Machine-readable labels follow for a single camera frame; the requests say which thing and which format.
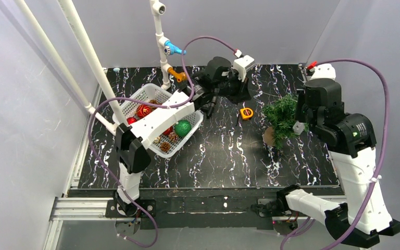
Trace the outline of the small green christmas tree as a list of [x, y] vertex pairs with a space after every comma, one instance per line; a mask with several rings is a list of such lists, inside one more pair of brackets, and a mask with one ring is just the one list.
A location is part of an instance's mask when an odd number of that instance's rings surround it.
[[273, 146], [277, 149], [281, 149], [288, 139], [299, 137], [293, 130], [297, 121], [295, 118], [297, 101], [296, 94], [287, 94], [262, 108], [265, 119], [273, 128]]

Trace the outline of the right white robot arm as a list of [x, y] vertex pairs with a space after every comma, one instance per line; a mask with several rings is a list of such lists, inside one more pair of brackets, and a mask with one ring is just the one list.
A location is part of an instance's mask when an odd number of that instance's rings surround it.
[[342, 244], [370, 248], [380, 236], [400, 233], [400, 222], [389, 214], [376, 171], [376, 137], [371, 121], [344, 111], [342, 88], [333, 79], [312, 79], [298, 90], [296, 117], [323, 141], [336, 169], [346, 202], [314, 196], [297, 185], [277, 193], [279, 211], [304, 213], [325, 225]]

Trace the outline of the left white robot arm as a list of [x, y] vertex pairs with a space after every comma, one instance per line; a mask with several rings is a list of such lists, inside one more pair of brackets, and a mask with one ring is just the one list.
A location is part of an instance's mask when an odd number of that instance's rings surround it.
[[120, 167], [119, 198], [126, 204], [139, 198], [141, 173], [151, 163], [148, 148], [155, 138], [182, 118], [200, 111], [211, 116], [218, 97], [233, 104], [251, 99], [247, 73], [255, 66], [249, 55], [229, 62], [214, 57], [205, 70], [189, 78], [169, 99], [149, 115], [131, 125], [120, 124], [116, 130], [115, 148]]

